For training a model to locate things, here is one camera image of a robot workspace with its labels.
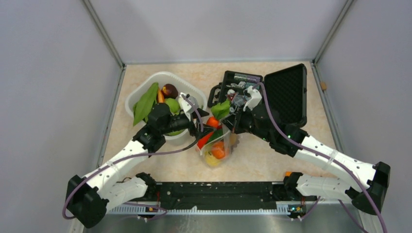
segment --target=marble tabletop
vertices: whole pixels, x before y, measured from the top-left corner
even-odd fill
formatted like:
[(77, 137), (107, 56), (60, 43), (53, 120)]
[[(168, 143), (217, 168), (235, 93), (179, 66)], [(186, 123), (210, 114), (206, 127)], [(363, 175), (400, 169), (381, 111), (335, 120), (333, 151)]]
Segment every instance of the marble tabletop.
[[(226, 70), (265, 76), (300, 63), (305, 64), (308, 70), (308, 122), (303, 129), (325, 145), (335, 148), (309, 62), (128, 65), (103, 162), (117, 154), (139, 130), (138, 125), (133, 127), (133, 119), (126, 113), (124, 102), (127, 96), (152, 74), (159, 71), (174, 73), (199, 88), (208, 97), (210, 89), (222, 81)], [(240, 143), (234, 149), (233, 154), (219, 167), (208, 167), (199, 153), (191, 148), (178, 154), (152, 156), (134, 167), (128, 176), (146, 172), (158, 182), (282, 181), (286, 171), (299, 171), (313, 176), (331, 176), (328, 172), (308, 162), (275, 152), (267, 142), (254, 135), (243, 133), (239, 137)], [(190, 143), (191, 141), (187, 141), (181, 146), (166, 143), (159, 151), (177, 150)]]

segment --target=gray floor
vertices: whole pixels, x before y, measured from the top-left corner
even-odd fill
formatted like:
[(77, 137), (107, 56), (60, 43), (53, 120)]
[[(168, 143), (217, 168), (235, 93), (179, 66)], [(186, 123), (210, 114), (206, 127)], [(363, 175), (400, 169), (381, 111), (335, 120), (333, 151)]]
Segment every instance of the gray floor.
[[(355, 208), (349, 208), (359, 220)], [(165, 216), (145, 223), (136, 218), (107, 215), (86, 233), (360, 233), (339, 204), (321, 204), (302, 222), (285, 221), (284, 216)]]

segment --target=white plastic tub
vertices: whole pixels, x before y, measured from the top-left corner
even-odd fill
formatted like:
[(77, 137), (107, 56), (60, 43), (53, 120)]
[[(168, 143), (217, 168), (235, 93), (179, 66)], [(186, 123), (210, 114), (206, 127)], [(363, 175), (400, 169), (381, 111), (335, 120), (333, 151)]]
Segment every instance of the white plastic tub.
[[(133, 118), (133, 105), (149, 89), (152, 83), (155, 82), (159, 83), (160, 88), (168, 83), (173, 84), (176, 87), (177, 91), (184, 92), (195, 97), (199, 103), (199, 106), (203, 110), (206, 109), (207, 99), (201, 90), (197, 89), (196, 87), (173, 73), (162, 71), (150, 76), (144, 83), (142, 83), (142, 85), (140, 85), (136, 90), (130, 93), (130, 95), (126, 98), (124, 107), (131, 118)], [(186, 140), (188, 140), (190, 138), (190, 135), (188, 130), (184, 130), (182, 133), (176, 136), (165, 136), (165, 138), (168, 143), (178, 146), (182, 145)]]

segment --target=orange object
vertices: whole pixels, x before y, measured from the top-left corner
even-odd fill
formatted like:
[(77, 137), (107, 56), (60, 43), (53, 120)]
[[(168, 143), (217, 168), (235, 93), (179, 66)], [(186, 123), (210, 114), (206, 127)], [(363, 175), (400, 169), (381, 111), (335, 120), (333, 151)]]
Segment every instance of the orange object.
[(219, 121), (214, 116), (212, 116), (209, 117), (209, 119), (206, 122), (206, 125), (217, 129), (219, 127)]
[(223, 141), (217, 142), (213, 144), (212, 149), (210, 150), (212, 155), (217, 159), (222, 159), (226, 156), (226, 152), (224, 150), (224, 143)]
[(207, 134), (206, 136), (202, 137), (198, 142), (197, 142), (197, 147), (199, 149), (202, 149), (202, 147), (206, 144), (206, 142), (209, 140), (210, 137), (212, 137), (213, 132)]
[(164, 103), (165, 102), (165, 96), (163, 95), (160, 88), (157, 90), (157, 102), (158, 103)]

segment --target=green leaf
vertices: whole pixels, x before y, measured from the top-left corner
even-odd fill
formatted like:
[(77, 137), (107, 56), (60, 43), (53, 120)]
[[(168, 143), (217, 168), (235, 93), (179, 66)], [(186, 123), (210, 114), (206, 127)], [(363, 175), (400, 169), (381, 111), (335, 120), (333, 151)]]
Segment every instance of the green leaf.
[(218, 103), (211, 107), (210, 111), (217, 120), (221, 120), (223, 117), (229, 114), (230, 101), (226, 100), (223, 103)]
[(139, 101), (133, 106), (135, 120), (133, 126), (143, 120), (152, 110), (153, 102), (156, 100), (159, 83), (153, 83), (146, 93), (140, 97)]

